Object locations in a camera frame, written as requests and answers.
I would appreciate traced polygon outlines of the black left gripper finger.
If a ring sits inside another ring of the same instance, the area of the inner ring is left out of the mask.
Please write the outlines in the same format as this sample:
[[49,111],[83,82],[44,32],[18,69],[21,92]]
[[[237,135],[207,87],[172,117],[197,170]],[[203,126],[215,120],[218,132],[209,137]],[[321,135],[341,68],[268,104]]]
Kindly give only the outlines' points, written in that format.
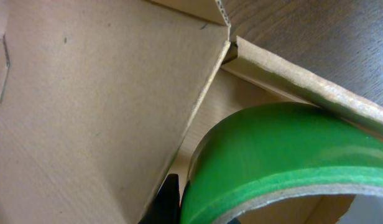
[[178,174],[169,174],[139,224],[179,224]]

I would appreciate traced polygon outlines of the green tape roll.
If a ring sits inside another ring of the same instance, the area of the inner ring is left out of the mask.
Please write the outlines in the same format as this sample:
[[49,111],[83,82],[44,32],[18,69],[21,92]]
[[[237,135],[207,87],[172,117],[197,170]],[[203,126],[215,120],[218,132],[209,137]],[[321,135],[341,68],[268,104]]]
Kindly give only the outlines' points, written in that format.
[[182,223],[226,223],[312,195],[383,197],[383,142],[315,106],[282,102],[220,121],[193,153]]

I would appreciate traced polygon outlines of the brown cardboard box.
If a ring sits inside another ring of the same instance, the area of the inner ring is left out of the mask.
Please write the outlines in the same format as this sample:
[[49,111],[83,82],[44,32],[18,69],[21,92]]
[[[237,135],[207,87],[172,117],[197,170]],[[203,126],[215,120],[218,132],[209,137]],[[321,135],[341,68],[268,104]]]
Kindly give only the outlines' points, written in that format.
[[[383,107],[230,27],[220,1],[0,1],[0,223],[138,223],[169,174],[182,223],[196,147],[260,105],[315,106],[383,142]],[[379,202],[295,197],[228,222],[383,223]]]

